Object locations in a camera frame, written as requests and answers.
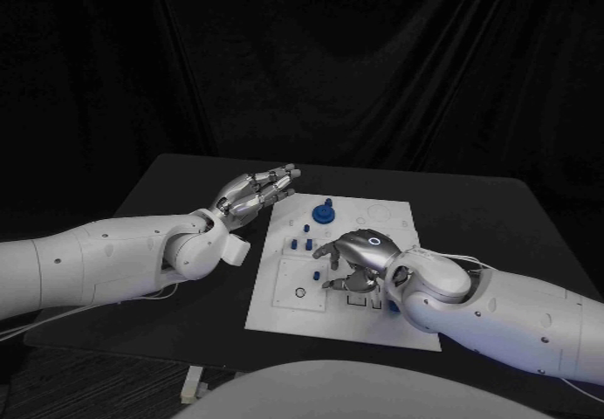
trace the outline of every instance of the robotic hand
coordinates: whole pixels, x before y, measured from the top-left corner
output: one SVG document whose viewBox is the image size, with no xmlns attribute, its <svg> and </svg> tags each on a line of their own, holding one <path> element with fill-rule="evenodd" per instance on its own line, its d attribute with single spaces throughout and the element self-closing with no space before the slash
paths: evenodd
<svg viewBox="0 0 604 419">
<path fill-rule="evenodd" d="M 540 281 L 494 269 L 466 271 L 440 253 L 401 251 L 375 230 L 326 244 L 314 258 L 343 257 L 355 269 L 323 288 L 370 292 L 383 281 L 401 316 L 425 333 L 533 374 L 604 385 L 604 305 Z"/>
<path fill-rule="evenodd" d="M 284 189 L 300 175 L 293 164 L 241 175 L 210 208 L 189 215 L 111 218 L 50 237 L 0 243 L 0 319 L 131 299 L 203 278 L 220 259 L 239 266 L 249 243 L 231 231 L 293 195 Z"/>
</svg>

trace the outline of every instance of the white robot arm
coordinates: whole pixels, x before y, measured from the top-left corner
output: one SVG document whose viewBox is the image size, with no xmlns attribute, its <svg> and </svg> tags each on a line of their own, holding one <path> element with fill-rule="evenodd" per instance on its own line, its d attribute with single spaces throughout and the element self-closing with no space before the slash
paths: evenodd
<svg viewBox="0 0 604 419">
<path fill-rule="evenodd" d="M 220 259 L 241 265 L 251 245 L 231 231 L 294 193 L 284 188 L 300 175 L 293 165 L 241 175 L 210 209 L 189 215 L 112 218 L 50 237 L 0 243 L 0 319 L 52 306 L 131 299 L 203 278 Z"/>
<path fill-rule="evenodd" d="M 604 305 L 553 284 L 494 269 L 464 271 L 441 254 L 401 251 L 373 230 L 346 233 L 314 257 L 342 256 L 356 269 L 323 288 L 388 298 L 425 333 L 533 374 L 604 385 Z"/>
</svg>

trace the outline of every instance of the white pegboard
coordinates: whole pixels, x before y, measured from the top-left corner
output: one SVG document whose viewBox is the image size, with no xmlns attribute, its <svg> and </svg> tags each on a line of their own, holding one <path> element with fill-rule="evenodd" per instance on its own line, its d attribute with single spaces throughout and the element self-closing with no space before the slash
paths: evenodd
<svg viewBox="0 0 604 419">
<path fill-rule="evenodd" d="M 327 198 L 336 218 L 318 224 L 311 210 Z M 357 229 L 386 234 L 402 250 L 419 245 L 408 203 L 295 194 L 274 204 L 245 328 L 440 352 L 438 335 L 419 331 L 389 309 L 382 288 L 367 294 L 321 289 L 327 279 L 344 278 L 352 269 L 342 260 L 331 271 L 329 256 L 314 260 L 311 253 Z"/>
</svg>

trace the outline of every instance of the blue object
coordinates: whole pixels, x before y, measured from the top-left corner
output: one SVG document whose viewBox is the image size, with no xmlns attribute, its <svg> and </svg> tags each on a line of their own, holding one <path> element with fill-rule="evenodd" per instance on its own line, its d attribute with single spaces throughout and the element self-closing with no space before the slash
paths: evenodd
<svg viewBox="0 0 604 419">
<path fill-rule="evenodd" d="M 331 206 L 331 199 L 327 198 L 324 200 L 324 204 L 314 207 L 314 210 L 311 211 L 311 219 L 318 224 L 329 224 L 336 218 L 336 211 L 333 210 Z"/>
<path fill-rule="evenodd" d="M 396 303 L 389 299 L 388 300 L 388 307 L 391 308 L 391 310 L 396 313 L 401 312 L 399 307 L 396 306 Z"/>
</svg>

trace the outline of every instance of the black table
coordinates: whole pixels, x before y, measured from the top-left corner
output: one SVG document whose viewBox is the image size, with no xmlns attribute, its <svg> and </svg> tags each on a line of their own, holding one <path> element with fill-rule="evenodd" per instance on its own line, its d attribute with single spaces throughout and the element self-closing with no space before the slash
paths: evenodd
<svg viewBox="0 0 604 419">
<path fill-rule="evenodd" d="M 209 205 L 245 172 L 282 162 L 161 155 L 114 216 L 184 214 Z M 406 201 L 421 245 L 471 255 L 503 271 L 548 280 L 601 300 L 556 228 L 523 182 L 300 165 L 298 192 Z M 604 405 L 561 380 L 527 374 L 441 336 L 441 353 L 244 329 L 271 210 L 238 230 L 252 243 L 241 267 L 220 263 L 209 277 L 180 284 L 166 300 L 102 306 L 34 328 L 24 343 L 254 371 L 285 362 L 378 362 L 463 382 L 546 412 L 604 416 Z M 42 318 L 60 311 L 45 310 Z M 595 393 L 597 386 L 582 385 Z"/>
</svg>

